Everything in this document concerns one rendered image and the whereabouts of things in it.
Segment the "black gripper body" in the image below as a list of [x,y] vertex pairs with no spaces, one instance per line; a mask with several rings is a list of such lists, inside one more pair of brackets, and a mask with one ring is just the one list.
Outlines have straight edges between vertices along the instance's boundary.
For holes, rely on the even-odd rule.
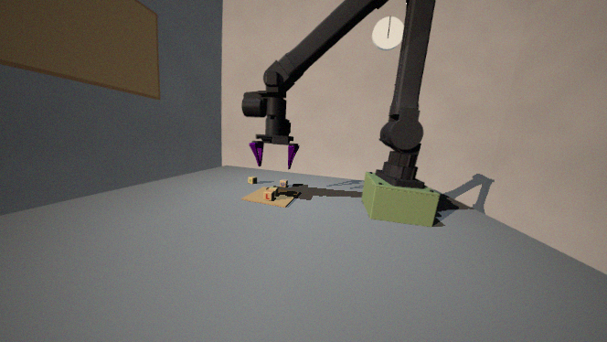
[[261,139],[262,141],[252,142],[257,144],[265,143],[297,146],[298,144],[290,144],[290,141],[293,141],[292,136],[285,136],[285,119],[286,117],[276,116],[276,119],[272,119],[272,116],[267,116],[266,134],[256,134],[256,139]]

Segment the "tan flat mat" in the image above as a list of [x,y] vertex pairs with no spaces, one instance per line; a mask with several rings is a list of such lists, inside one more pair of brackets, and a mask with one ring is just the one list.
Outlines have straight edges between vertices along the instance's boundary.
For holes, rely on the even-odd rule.
[[242,198],[242,200],[248,200],[248,201],[252,201],[252,202],[286,208],[293,201],[293,199],[299,194],[299,192],[295,192],[295,191],[278,189],[278,195],[276,197],[274,197],[274,199],[272,201],[269,201],[269,200],[263,199],[263,192],[266,191],[267,189],[269,190],[269,187],[262,187],[256,191],[250,193],[248,196]]

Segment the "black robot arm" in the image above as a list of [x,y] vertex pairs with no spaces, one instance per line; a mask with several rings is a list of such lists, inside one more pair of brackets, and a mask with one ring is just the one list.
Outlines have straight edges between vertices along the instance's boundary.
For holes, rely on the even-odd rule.
[[[243,114],[246,117],[265,117],[267,108],[267,116],[272,116],[272,119],[286,117],[286,92],[328,49],[387,1],[345,0],[295,48],[265,70],[263,81],[266,91],[244,93]],[[414,177],[423,137],[423,128],[418,121],[419,96],[435,1],[406,0],[389,122],[382,127],[379,138],[394,151],[389,151],[388,162],[384,162],[383,169],[377,169],[375,174],[395,187],[423,188],[425,184]]]

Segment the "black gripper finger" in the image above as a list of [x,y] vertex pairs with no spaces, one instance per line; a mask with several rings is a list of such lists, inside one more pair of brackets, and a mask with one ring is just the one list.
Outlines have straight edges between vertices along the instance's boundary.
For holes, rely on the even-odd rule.
[[299,145],[297,145],[297,146],[289,145],[288,146],[288,169],[291,168],[293,158],[295,157],[298,149],[299,149]]
[[[250,143],[250,148],[252,150],[252,152],[254,153],[258,166],[261,166],[261,161],[262,161],[262,154],[263,154],[263,146],[264,143],[261,144],[257,144],[257,143]],[[259,153],[258,153],[259,152]]]

